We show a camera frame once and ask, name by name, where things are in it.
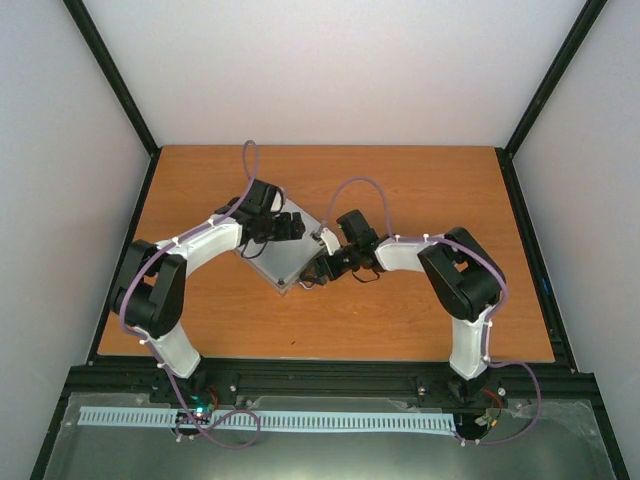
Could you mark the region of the aluminium poker case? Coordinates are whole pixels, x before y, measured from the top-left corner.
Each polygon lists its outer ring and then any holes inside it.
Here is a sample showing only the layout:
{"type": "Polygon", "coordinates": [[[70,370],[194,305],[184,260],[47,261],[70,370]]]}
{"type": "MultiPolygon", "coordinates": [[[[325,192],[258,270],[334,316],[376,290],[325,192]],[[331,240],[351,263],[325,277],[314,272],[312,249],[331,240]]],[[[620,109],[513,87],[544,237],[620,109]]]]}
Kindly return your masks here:
{"type": "Polygon", "coordinates": [[[274,206],[280,207],[280,215],[299,214],[305,231],[300,239],[269,241],[256,244],[253,240],[238,247],[235,253],[280,295],[286,295],[298,282],[307,264],[320,254],[322,247],[312,237],[320,222],[290,199],[276,195],[274,206]]]}

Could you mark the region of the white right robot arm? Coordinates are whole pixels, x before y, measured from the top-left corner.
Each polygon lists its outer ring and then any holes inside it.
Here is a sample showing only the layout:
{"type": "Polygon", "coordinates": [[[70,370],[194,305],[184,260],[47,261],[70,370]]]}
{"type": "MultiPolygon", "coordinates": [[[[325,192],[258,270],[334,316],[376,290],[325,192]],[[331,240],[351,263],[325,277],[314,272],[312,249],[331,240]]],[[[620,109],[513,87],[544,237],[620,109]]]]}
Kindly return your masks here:
{"type": "Polygon", "coordinates": [[[451,370],[464,382],[481,378],[491,363],[493,316],[508,291],[504,274],[475,238],[462,227],[413,238],[379,236],[371,228],[343,233],[344,245],[328,229],[315,237],[323,251],[302,270],[299,281],[324,285],[362,269],[373,272],[375,279],[395,271],[425,274],[452,318],[451,370]]]}

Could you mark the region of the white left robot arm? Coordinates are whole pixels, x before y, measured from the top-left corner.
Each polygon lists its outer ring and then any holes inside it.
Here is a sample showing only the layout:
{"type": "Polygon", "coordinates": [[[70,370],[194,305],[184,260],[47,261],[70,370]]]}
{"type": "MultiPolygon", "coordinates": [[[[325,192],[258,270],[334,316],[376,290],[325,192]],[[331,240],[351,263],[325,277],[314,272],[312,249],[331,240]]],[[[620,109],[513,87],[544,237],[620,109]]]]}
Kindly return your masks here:
{"type": "Polygon", "coordinates": [[[298,241],[306,231],[304,216],[286,210],[283,200],[265,207],[236,199],[194,228],[169,239],[134,241],[110,293],[110,309],[122,331],[137,338],[173,380],[186,402],[201,400],[208,390],[201,354],[190,342],[181,318],[188,277],[216,257],[250,243],[298,241]]]}

